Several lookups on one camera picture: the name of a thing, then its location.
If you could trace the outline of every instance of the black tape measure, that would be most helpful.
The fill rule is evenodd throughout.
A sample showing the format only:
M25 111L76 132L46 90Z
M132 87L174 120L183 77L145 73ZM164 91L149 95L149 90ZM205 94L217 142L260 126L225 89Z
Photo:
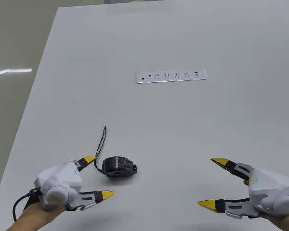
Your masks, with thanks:
M137 166L128 158L113 156L103 161L102 171L108 177L129 177L137 172Z
M122 156L112 156L103 161L102 169L97 166L97 157L100 154L106 139L106 126L104 127L103 135L96 150L96 159L94 166L97 170L108 177L130 177L137 173L137 166L133 161Z

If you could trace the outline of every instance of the white table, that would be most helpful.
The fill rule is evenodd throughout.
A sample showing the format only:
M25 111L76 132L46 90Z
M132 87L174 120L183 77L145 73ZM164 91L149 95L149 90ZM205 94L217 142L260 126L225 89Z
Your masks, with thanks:
M136 72L185 68L206 69L208 79L135 83ZM248 196L211 157L289 176L289 1L59 9L0 186L0 230L41 171L95 152L103 125L100 163L125 156L139 173L110 182L87 168L83 188L115 196L44 230L276 230L197 201Z

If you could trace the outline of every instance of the floor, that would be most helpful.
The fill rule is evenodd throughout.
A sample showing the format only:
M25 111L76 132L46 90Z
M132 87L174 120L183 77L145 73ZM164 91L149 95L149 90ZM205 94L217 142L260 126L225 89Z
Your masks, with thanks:
M105 0L105 3L129 1ZM0 181L57 8L95 4L104 1L0 0L0 71L27 71L0 74Z

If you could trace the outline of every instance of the human hand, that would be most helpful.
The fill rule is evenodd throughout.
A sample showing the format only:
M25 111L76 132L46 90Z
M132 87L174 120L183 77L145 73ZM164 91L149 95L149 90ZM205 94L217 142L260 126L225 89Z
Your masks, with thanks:
M248 186L248 182L246 180L244 181L244 184ZM266 213L261 213L260 217L269 220L272 224L283 231L289 231L289 215L277 218Z
M43 210L40 203L29 205L19 219L8 229L8 231L37 231L52 222L58 215L66 210L60 207L56 210Z

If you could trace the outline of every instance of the power strip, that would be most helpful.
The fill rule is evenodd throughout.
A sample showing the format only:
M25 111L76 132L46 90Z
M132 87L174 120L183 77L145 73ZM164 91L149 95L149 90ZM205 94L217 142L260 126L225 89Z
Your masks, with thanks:
M206 70L156 71L136 73L137 83L159 83L190 80L206 80Z

